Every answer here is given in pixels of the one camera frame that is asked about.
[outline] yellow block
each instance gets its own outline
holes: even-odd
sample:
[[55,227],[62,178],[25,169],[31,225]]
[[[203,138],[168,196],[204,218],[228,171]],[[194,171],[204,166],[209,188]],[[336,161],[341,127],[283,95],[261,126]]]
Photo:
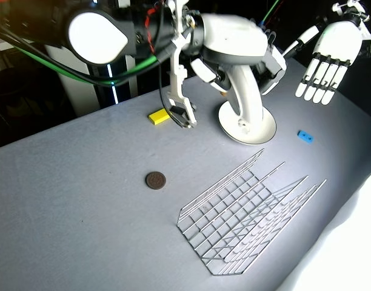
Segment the yellow block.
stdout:
[[152,113],[148,117],[154,125],[162,123],[163,121],[170,118],[170,116],[168,115],[168,113],[166,112],[164,108],[160,109],[159,111],[156,111],[155,113]]

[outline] white light strip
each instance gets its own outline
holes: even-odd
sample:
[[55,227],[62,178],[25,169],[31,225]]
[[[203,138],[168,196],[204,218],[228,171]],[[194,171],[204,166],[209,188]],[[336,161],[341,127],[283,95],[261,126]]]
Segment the white light strip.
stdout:
[[[109,72],[109,77],[113,77],[113,72],[112,72],[112,68],[110,66],[110,64],[107,65],[107,71]],[[112,87],[113,89],[113,96],[114,96],[114,101],[115,101],[115,104],[118,104],[118,96],[117,96],[117,92],[115,90],[115,86]]]

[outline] brown round cookie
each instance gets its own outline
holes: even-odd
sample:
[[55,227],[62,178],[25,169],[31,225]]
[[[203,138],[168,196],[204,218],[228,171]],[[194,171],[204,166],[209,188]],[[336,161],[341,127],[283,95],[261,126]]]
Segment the brown round cookie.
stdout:
[[158,190],[164,187],[165,182],[167,181],[165,176],[160,172],[149,173],[145,179],[149,188]]

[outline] dark background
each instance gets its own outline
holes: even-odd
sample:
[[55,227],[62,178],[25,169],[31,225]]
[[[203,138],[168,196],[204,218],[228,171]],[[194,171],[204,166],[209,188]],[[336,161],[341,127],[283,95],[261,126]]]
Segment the dark background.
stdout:
[[[266,20],[266,27],[274,30],[277,34],[275,44],[284,50],[303,31],[316,24],[318,16],[334,14],[331,7],[335,1],[280,0]],[[132,0],[132,4],[153,4],[154,2]],[[273,3],[272,0],[235,2],[190,0],[187,5],[189,9],[199,10],[202,13],[235,14],[249,19],[253,18],[259,23]],[[367,7],[371,19],[371,0],[366,0],[363,3]],[[371,20],[366,24],[371,32]],[[311,60],[316,40],[310,42],[295,57],[304,66],[307,66]],[[55,72],[15,49],[4,51],[1,55],[12,66],[0,72],[0,146],[76,117]],[[122,62],[112,67],[114,73],[125,70]],[[168,70],[169,63],[166,62],[162,70],[164,85],[169,84]],[[126,87],[118,89],[120,101],[130,98]],[[138,77],[139,94],[157,88],[157,69]],[[339,91],[371,115],[371,58],[355,61],[353,66],[348,69],[339,86]],[[99,96],[101,107],[113,104],[113,97],[110,94],[111,90],[102,90],[102,94]]]

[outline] dish rack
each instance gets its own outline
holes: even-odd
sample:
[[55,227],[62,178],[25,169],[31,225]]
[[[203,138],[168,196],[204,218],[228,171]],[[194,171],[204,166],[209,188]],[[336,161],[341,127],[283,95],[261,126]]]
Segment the dish rack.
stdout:
[[180,210],[177,226],[213,275],[246,272],[309,199],[324,185],[292,193],[308,178],[271,192],[250,168],[263,149]]

